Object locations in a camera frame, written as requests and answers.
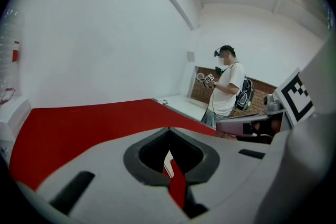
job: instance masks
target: black backpack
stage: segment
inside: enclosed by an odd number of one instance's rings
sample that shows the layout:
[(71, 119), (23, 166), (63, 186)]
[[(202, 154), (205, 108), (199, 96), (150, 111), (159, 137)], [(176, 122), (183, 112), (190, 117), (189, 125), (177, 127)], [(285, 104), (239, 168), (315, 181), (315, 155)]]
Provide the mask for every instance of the black backpack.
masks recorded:
[[(225, 70), (221, 70), (219, 67), (215, 69), (218, 75), (222, 75)], [(239, 110), (248, 110), (251, 106), (251, 101), (254, 95), (254, 85), (253, 82), (248, 79), (248, 77), (244, 77), (243, 87), (240, 90), (239, 94), (236, 96), (235, 109)]]

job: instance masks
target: brick wall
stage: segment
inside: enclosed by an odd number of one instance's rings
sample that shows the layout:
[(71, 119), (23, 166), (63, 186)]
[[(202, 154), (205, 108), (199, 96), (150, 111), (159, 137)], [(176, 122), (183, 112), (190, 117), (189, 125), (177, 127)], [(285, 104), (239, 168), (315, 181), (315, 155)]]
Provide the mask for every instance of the brick wall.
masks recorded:
[[(215, 77), (215, 81), (218, 82), (219, 75), (215, 73), (214, 69), (209, 68), (199, 68), (198, 73), (203, 73), (204, 75), (212, 74)], [(232, 115), (233, 111), (231, 111), (230, 116), (241, 116), (246, 114), (253, 114), (253, 113), (259, 113), (264, 114), (264, 96), (266, 96), (269, 93), (273, 93), (276, 87), (271, 86), (269, 84), (266, 84), (264, 82), (251, 79), (249, 78), (255, 87), (254, 96), (252, 99), (251, 106), (246, 111), (241, 111), (239, 109), (236, 109), (235, 113)], [(210, 89), (203, 87), (200, 83), (195, 80), (194, 88), (191, 94), (191, 98), (199, 100), (201, 102), (209, 104), (210, 96), (212, 92)]]

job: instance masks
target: man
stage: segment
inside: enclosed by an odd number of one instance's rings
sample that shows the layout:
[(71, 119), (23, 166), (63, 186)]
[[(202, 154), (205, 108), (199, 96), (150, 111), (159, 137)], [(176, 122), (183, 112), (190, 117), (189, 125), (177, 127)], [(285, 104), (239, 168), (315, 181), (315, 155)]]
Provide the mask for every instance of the man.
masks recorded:
[(218, 120), (227, 118), (235, 105), (236, 95), (240, 92), (245, 72), (243, 65), (237, 61), (234, 48), (222, 46), (218, 54), (221, 66), (228, 66), (219, 78), (218, 83), (209, 83), (209, 88), (215, 87), (209, 106), (201, 120), (206, 125), (216, 128)]

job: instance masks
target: white t-shirt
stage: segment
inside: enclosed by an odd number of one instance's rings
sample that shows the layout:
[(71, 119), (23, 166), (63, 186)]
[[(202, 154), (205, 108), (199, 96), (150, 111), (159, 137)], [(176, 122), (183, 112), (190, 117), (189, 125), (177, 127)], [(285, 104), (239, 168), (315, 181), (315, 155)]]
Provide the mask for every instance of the white t-shirt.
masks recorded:
[[(239, 88), (239, 93), (244, 83), (244, 77), (245, 72), (243, 65), (240, 62), (236, 62), (225, 69), (224, 73), (219, 78), (218, 83), (232, 83)], [(215, 88), (210, 97), (208, 108), (218, 115), (229, 116), (232, 108), (235, 106), (235, 102), (236, 94), (224, 93), (221, 90)]]

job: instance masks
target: person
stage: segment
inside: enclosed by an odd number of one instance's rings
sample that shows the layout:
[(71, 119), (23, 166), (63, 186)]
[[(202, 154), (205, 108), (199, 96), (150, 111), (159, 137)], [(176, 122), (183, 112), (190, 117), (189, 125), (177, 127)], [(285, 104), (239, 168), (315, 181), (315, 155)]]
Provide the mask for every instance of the person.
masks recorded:
[(227, 118), (235, 105), (236, 95), (240, 92), (244, 83), (244, 67), (237, 61), (234, 48), (222, 46), (218, 54), (218, 62), (221, 66), (228, 66), (219, 78), (218, 83), (209, 83), (208, 88), (214, 88), (210, 97), (209, 106), (201, 119), (201, 122), (216, 128), (218, 120)]

